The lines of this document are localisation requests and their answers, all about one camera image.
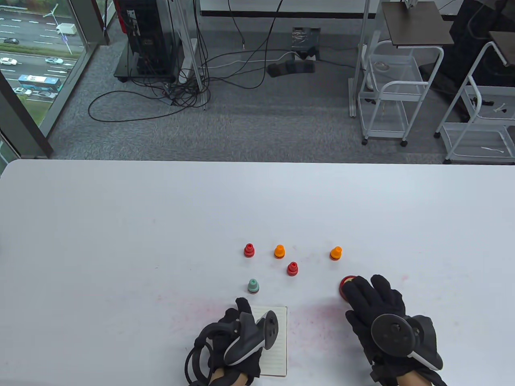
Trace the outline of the person's right hand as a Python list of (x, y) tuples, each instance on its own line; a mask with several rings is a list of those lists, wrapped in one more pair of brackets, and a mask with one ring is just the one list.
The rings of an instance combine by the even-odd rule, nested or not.
[(409, 316), (402, 295), (381, 275), (342, 281), (340, 294), (351, 309), (346, 319), (371, 365), (371, 378), (383, 386), (443, 386), (443, 359), (431, 318)]

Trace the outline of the person's left hand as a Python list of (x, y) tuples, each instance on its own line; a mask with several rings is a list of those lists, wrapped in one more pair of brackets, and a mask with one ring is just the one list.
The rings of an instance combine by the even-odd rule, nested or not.
[(246, 298), (237, 298), (235, 307), (208, 324), (195, 340), (185, 362), (185, 376), (192, 367), (191, 385), (251, 385), (261, 375), (260, 358), (270, 349), (278, 333), (273, 311), (256, 320)]

